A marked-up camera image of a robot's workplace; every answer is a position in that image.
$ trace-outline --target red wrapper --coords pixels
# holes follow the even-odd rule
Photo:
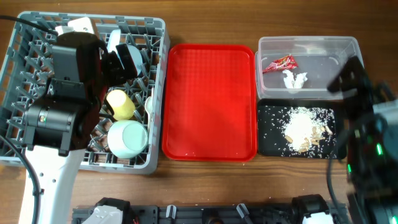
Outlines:
[[[266,69],[262,72],[274,72],[274,71],[281,71],[281,70],[291,70],[293,68],[297,68],[297,62],[294,60],[292,55],[287,55],[282,57],[281,59],[273,61]]]

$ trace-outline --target mug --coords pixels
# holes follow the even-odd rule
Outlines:
[[[138,121],[117,121],[108,131],[108,146],[120,159],[131,159],[148,145],[148,132]]]
[[[106,96],[106,100],[112,107],[113,117],[120,120],[129,120],[134,115],[136,107],[130,97],[122,90],[113,90]]]

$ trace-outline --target dish rack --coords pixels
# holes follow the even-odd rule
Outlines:
[[[104,16],[94,14],[70,14],[55,12],[22,12],[19,18],[37,23],[49,29],[67,26],[68,21],[81,17],[94,20],[100,39],[108,43],[110,33],[121,29],[121,40],[137,47],[144,59],[142,75],[133,82],[126,82],[109,91],[125,91],[136,105],[134,119],[145,127],[153,122],[148,147],[132,159],[118,159],[106,142],[112,122],[101,120],[91,133],[80,169],[98,172],[127,174],[151,174],[156,170],[159,154],[162,99],[164,92],[167,56],[170,39],[165,22],[159,18],[133,16]],[[52,43],[56,37],[17,22],[11,35],[6,57],[0,71],[0,134],[5,134],[18,149],[22,147],[24,111],[45,90],[45,81],[53,73]],[[152,121],[147,120],[144,102],[154,88]],[[0,165],[23,166],[12,150],[0,145]]]

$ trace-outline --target red tray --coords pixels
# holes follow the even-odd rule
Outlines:
[[[178,44],[169,53],[162,149],[185,161],[257,152],[254,54],[242,45]]]

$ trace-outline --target wooden table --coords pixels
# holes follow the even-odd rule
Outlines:
[[[76,12],[160,17],[172,45],[244,44],[257,50],[264,36],[348,35],[361,47],[373,81],[398,90],[398,2],[396,1],[119,1],[1,0],[0,14],[22,11]],[[6,53],[13,22],[0,21],[0,57]],[[334,165],[337,197],[346,202],[346,171]],[[328,200],[326,161],[257,155],[247,163],[170,161],[160,153],[150,176],[79,172],[72,208],[94,205],[102,197],[134,205],[233,205],[239,202],[289,202],[321,194]],[[0,167],[0,223],[17,223],[25,169]]]

